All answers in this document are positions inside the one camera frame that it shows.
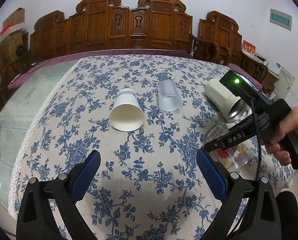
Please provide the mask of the person's right hand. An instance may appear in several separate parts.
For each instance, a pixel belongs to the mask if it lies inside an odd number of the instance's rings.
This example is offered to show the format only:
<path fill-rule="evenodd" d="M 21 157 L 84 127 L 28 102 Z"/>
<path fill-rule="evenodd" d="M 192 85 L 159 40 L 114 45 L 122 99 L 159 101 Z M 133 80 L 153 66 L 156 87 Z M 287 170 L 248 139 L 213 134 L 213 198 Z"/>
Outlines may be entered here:
<path fill-rule="evenodd" d="M 260 144 L 265 145 L 269 154 L 279 161 L 282 166 L 287 166 L 292 162 L 289 152 L 282 150 L 279 142 L 283 137 L 291 132 L 295 132 L 298 136 L 298 107 L 292 107 L 292 111 L 279 124 L 274 136 L 269 142 L 260 139 Z"/>

